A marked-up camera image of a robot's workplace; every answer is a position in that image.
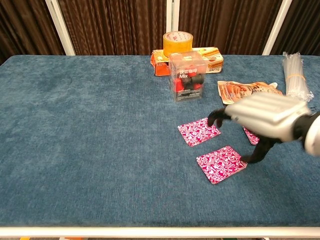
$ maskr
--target white table edge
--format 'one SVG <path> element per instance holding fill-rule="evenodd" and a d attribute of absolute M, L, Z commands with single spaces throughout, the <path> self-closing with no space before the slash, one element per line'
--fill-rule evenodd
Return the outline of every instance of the white table edge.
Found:
<path fill-rule="evenodd" d="M 0 238 L 320 238 L 320 227 L 0 227 Z"/>

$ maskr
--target orange box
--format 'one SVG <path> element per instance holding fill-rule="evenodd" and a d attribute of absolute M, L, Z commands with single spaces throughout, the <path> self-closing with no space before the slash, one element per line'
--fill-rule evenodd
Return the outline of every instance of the orange box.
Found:
<path fill-rule="evenodd" d="M 206 74 L 216 74 L 222 71 L 224 58 L 217 47 L 194 47 L 192 50 L 197 51 L 207 63 Z M 154 67 L 154 75 L 170 75 L 169 58 L 164 55 L 162 49 L 152 51 L 150 63 Z"/>

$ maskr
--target plastic straw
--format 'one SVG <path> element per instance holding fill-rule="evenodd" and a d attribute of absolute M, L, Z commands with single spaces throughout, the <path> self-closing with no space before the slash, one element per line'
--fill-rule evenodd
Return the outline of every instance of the plastic straw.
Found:
<path fill-rule="evenodd" d="M 288 55 L 283 53 L 282 61 L 284 77 L 285 77 L 285 92 L 287 96 L 309 102 L 313 97 L 313 93 L 307 86 L 307 81 L 303 71 L 303 61 L 300 53 Z"/>

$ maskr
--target pink coaster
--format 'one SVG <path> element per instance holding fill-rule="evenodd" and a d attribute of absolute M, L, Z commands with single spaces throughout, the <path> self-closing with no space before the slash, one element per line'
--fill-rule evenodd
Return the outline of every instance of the pink coaster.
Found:
<path fill-rule="evenodd" d="M 217 151 L 198 156 L 196 161 L 209 181 L 217 184 L 247 167 L 247 163 L 240 158 L 241 156 L 227 145 Z"/>
<path fill-rule="evenodd" d="M 203 118 L 198 121 L 193 121 L 187 124 L 178 126 L 185 142 L 190 146 L 194 147 L 204 141 L 211 139 L 221 132 L 216 128 L 216 126 L 208 126 L 208 118 Z"/>
<path fill-rule="evenodd" d="M 243 127 L 243 130 L 244 130 L 246 136 L 248 137 L 250 143 L 252 145 L 257 145 L 260 139 L 257 136 L 255 136 L 252 132 L 250 132 L 248 129 L 246 129 L 245 127 Z"/>

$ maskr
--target robotic hand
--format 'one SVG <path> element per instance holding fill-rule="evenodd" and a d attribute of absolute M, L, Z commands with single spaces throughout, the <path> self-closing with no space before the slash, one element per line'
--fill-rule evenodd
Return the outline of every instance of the robotic hand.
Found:
<path fill-rule="evenodd" d="M 263 160 L 276 143 L 300 140 L 305 151 L 320 156 L 320 112 L 312 114 L 304 101 L 273 93 L 256 92 L 208 116 L 208 126 L 218 128 L 223 120 L 241 124 L 260 138 L 253 154 L 242 161 Z"/>

